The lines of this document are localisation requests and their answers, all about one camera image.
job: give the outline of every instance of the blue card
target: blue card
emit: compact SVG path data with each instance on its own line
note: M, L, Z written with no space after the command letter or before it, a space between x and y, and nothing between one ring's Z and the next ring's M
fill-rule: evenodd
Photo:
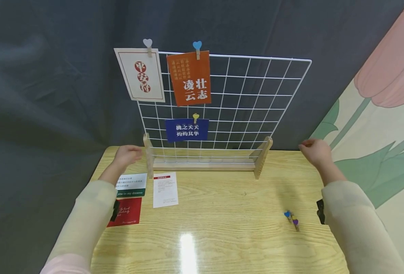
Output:
M205 141L208 139L209 119L167 119L165 132L168 142Z

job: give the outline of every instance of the black clip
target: black clip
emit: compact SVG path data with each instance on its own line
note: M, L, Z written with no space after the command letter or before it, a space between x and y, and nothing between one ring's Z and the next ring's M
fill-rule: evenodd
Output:
M114 222L115 219L117 218L118 210L119 210L119 200L115 200L115 202L114 202L114 211L113 211L112 217L111 217L112 222Z
M323 201L323 199L320 199L319 201L317 201L316 205L318 206L318 211L316 211L316 213L318 214L319 220L321 221L321 225L325 225L324 201Z

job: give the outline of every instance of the green card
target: green card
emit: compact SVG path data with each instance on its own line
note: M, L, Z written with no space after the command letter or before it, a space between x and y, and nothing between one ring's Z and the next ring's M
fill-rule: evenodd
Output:
M117 197L139 197L146 192L147 173L124 174L118 179Z

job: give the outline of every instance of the white card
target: white card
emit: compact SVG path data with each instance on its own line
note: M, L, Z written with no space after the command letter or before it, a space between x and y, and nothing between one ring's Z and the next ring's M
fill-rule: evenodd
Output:
M146 191L147 173L124 174L117 181L117 197L144 196Z
M130 98L136 101L164 103L158 49L152 49L152 57L148 56L147 48L115 48L114 51Z
M153 208L177 205L176 172L153 175Z

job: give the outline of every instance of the white paper card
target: white paper card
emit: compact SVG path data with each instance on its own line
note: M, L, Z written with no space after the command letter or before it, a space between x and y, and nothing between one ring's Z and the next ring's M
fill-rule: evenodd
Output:
M153 175L153 208L177 205L176 172Z
M152 49L152 57L148 56L147 48L115 48L114 51L130 98L136 101L164 103L158 49Z

